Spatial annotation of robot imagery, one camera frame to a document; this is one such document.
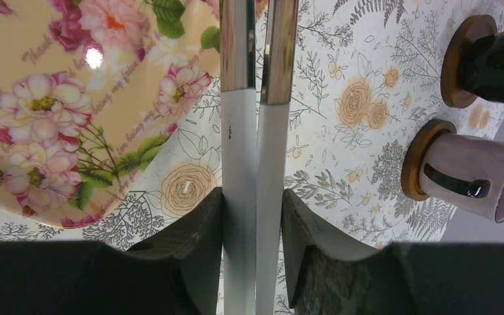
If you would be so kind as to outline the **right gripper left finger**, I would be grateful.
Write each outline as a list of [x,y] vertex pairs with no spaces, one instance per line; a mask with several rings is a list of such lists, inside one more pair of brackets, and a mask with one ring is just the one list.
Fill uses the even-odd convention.
[[140,260],[135,314],[215,314],[222,251],[221,188],[158,233],[132,245]]

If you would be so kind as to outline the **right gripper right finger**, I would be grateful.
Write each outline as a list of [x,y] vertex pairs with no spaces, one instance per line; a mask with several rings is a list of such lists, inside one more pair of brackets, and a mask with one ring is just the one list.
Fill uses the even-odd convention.
[[296,314],[385,314],[391,309],[377,250],[283,192],[282,239],[289,306]]

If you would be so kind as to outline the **metal tongs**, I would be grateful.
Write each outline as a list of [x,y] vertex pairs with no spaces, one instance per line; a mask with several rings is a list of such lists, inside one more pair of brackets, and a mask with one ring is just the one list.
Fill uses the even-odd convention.
[[225,314],[274,313],[298,10],[269,2],[257,78],[255,2],[220,2]]

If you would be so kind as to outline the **brown wooden saucer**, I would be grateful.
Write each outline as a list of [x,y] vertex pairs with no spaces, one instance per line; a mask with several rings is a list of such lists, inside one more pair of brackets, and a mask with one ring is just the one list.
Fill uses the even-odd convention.
[[440,74],[440,92],[447,106],[467,108],[477,99],[474,93],[460,86],[461,59],[476,40],[495,33],[497,24],[489,14],[470,16],[455,31],[446,49]]
[[400,177],[402,191],[407,197],[415,201],[425,201],[430,198],[422,190],[419,181],[423,158],[438,137],[456,132],[455,125],[451,121],[442,119],[430,120],[417,132],[406,152]]

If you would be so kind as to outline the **purple mug black handle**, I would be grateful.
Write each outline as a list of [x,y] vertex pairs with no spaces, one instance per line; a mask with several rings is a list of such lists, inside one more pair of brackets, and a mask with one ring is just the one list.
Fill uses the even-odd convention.
[[496,223],[504,222],[504,142],[446,133],[423,158],[424,193]]

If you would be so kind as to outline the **floral dessert tray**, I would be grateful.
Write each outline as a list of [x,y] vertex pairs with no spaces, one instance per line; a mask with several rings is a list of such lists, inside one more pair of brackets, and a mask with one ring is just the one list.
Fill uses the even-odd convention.
[[220,1],[0,1],[0,211],[83,228],[219,74]]

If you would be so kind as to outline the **black mug white inside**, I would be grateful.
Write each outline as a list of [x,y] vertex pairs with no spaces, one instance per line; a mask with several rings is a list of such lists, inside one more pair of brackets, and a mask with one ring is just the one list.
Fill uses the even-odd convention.
[[459,86],[480,98],[504,103],[504,32],[482,37],[461,59]]

